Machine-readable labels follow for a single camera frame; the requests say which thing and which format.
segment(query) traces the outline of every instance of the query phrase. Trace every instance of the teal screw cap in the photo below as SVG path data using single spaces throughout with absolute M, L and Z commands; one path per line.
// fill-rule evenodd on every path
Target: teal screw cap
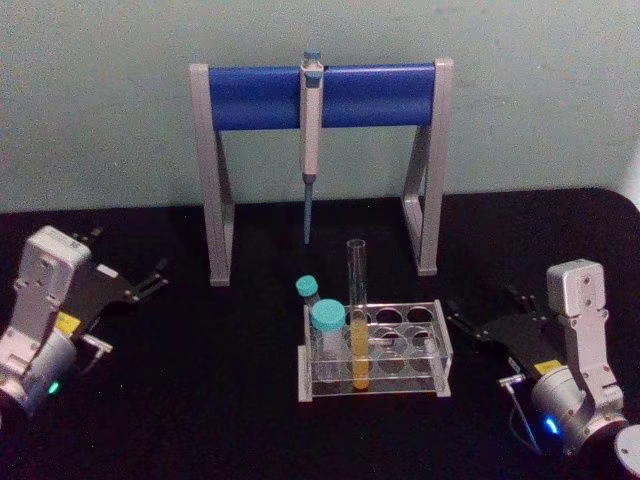
M 321 332 L 333 332 L 344 326 L 344 305 L 330 298 L 319 300 L 311 309 L 311 323 Z
M 296 288 L 298 289 L 298 294 L 301 297 L 310 297 L 314 293 L 318 292 L 318 282 L 316 282 L 313 275 L 305 275 L 298 279 L 296 282 Z

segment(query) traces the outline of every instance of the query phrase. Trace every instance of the blue led light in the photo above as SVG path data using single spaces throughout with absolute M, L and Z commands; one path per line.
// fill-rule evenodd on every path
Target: blue led light
M 560 435 L 560 430 L 556 425 L 556 422 L 553 421 L 553 418 L 547 417 L 544 419 L 544 424 L 547 426 L 547 430 L 549 430 L 554 435 Z

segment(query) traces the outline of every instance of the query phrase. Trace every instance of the white wall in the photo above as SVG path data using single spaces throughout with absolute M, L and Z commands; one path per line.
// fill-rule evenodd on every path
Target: white wall
M 198 202 L 187 65 L 456 61 L 447 189 L 617 188 L 640 129 L 627 1 L 7 0 L 0 210 Z M 318 197 L 395 195 L 412 129 L 329 130 Z M 301 199 L 297 134 L 224 136 L 240 201 Z

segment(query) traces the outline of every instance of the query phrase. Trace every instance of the gray stand leg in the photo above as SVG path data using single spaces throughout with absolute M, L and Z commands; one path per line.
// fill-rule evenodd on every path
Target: gray stand leg
M 418 127 L 407 170 L 402 204 L 418 275 L 437 273 L 440 210 L 447 163 L 453 60 L 437 59 L 431 127 Z M 424 209 L 420 185 L 424 176 Z
M 231 277 L 234 204 L 224 150 L 215 130 L 209 90 L 209 66 L 189 66 L 202 203 L 209 246 L 211 285 L 228 286 Z

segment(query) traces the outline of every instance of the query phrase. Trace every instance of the pipette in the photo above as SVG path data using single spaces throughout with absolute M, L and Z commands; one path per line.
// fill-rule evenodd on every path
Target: pipette
M 318 150 L 322 128 L 324 67 L 320 52 L 307 50 L 300 65 L 300 169 L 304 181 L 304 243 L 311 238 L 313 182 L 318 172 Z

